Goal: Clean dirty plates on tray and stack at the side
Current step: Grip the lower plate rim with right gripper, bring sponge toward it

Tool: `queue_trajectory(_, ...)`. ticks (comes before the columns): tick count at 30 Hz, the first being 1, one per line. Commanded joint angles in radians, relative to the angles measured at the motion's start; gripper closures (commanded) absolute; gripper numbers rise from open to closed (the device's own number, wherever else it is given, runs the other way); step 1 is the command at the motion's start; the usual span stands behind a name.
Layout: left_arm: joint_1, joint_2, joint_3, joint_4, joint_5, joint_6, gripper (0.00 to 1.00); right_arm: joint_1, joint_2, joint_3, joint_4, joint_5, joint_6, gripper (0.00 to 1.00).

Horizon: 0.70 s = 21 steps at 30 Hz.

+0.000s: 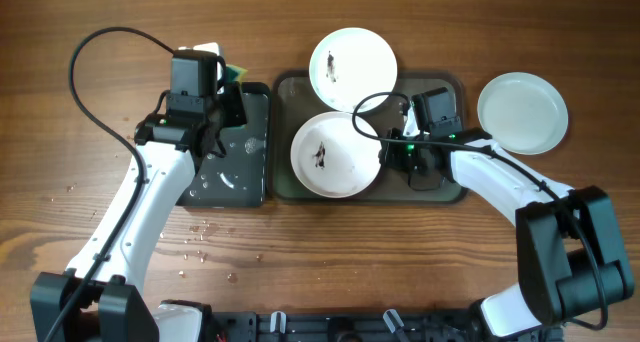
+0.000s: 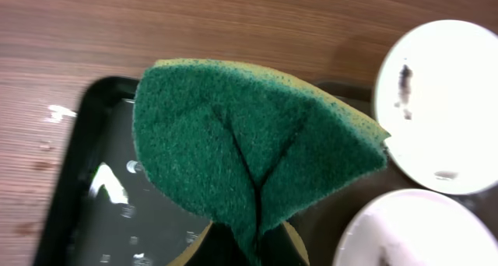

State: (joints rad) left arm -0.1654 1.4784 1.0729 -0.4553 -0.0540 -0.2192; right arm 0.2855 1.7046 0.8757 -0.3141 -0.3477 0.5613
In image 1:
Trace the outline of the green yellow sponge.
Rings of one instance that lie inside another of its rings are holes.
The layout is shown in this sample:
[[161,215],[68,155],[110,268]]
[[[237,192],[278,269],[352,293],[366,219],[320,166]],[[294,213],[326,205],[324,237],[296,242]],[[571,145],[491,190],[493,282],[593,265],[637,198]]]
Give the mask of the green yellow sponge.
[[241,82],[246,74],[247,70],[245,68],[228,64],[225,69],[225,83]]

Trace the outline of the white plate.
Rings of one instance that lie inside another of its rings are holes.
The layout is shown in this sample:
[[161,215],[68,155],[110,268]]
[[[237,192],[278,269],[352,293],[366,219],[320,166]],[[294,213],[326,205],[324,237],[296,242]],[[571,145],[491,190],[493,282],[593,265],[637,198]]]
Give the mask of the white plate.
[[349,27],[324,37],[309,62],[311,86],[329,108],[365,113],[394,89],[398,62],[390,45],[373,31]]
[[296,132],[290,162],[297,180],[327,198],[347,198],[368,188],[381,164],[381,142],[374,128],[345,112],[326,112]]
[[555,148],[569,127],[559,91],[534,74],[509,72],[492,79],[478,97],[482,128],[510,152],[537,155]]

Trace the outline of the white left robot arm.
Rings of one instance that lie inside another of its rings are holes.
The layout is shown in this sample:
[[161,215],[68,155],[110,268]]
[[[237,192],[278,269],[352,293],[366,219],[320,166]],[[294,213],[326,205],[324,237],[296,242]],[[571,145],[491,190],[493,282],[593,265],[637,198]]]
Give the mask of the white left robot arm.
[[40,341],[203,341],[211,308],[142,299],[151,255],[206,154],[222,156],[224,104],[241,104],[217,46],[174,51],[165,113],[137,127],[130,169],[90,240],[61,274],[41,273],[30,303]]

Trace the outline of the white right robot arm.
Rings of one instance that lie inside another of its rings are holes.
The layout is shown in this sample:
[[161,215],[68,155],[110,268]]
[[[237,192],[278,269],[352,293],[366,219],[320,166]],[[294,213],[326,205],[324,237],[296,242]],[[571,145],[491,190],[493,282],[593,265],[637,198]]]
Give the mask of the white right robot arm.
[[600,188],[574,189],[506,153],[480,128],[464,130],[449,93],[396,93],[414,133],[392,128],[380,162],[409,178],[437,171],[475,192],[515,227],[518,281],[478,301],[471,340],[500,341],[569,322],[601,330],[635,280],[614,206]]

